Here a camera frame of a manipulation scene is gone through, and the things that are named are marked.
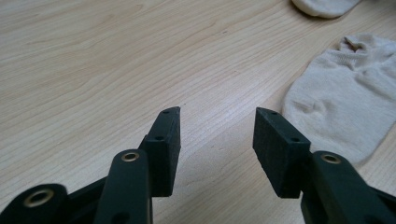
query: wood grain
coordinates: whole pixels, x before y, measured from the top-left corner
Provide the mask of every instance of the wood grain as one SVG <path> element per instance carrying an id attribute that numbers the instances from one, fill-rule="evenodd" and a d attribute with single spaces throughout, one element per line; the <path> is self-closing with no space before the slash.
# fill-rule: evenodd
<path id="1" fill-rule="evenodd" d="M 0 209 L 21 191 L 105 176 L 166 107 L 181 106 L 174 195 L 155 223 L 304 223 L 251 148 L 254 111 L 344 35 L 396 39 L 396 2 L 305 16 L 280 0 L 0 2 Z M 396 129 L 359 168 L 396 194 Z"/>

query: white sock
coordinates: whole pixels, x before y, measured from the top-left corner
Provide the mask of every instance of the white sock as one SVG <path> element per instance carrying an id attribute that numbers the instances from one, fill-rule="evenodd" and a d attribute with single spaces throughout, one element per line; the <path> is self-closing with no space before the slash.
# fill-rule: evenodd
<path id="1" fill-rule="evenodd" d="M 297 8 L 310 16 L 334 18 L 344 15 L 360 0 L 291 0 Z"/>
<path id="2" fill-rule="evenodd" d="M 324 51 L 292 84 L 283 114 L 311 151 L 364 161 L 396 121 L 396 42 L 344 37 L 339 50 Z"/>

